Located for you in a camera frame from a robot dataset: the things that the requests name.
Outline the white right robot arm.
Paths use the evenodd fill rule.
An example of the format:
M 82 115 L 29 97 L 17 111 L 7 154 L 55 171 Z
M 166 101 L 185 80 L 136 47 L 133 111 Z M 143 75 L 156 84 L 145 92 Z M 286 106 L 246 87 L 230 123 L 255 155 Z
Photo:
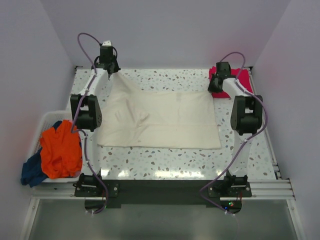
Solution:
M 226 61 L 216 63 L 215 71 L 210 73 L 208 92 L 214 97 L 225 93 L 233 100 L 230 126 L 234 133 L 234 146 L 231 162 L 225 170 L 223 192 L 235 196 L 248 180 L 248 160 L 255 136 L 263 123 L 262 97 L 250 92 L 232 74 Z

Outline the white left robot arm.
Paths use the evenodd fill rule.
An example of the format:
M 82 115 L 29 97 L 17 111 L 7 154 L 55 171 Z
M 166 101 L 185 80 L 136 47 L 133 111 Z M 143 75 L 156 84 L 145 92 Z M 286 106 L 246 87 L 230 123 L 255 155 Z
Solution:
M 93 62 L 90 77 L 78 94 L 70 96 L 73 124 L 79 133 L 82 148 L 85 175 L 99 174 L 101 167 L 98 160 L 98 128 L 102 124 L 102 111 L 98 95 L 110 76 L 120 70 L 117 62 L 118 52 L 111 41 L 100 44 L 99 56 Z

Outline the cream white t-shirt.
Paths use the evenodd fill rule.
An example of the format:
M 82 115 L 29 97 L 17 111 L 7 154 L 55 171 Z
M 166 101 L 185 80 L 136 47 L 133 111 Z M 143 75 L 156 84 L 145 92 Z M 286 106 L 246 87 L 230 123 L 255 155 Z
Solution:
M 144 91 L 116 73 L 101 112 L 100 146 L 221 148 L 214 100 L 207 91 Z

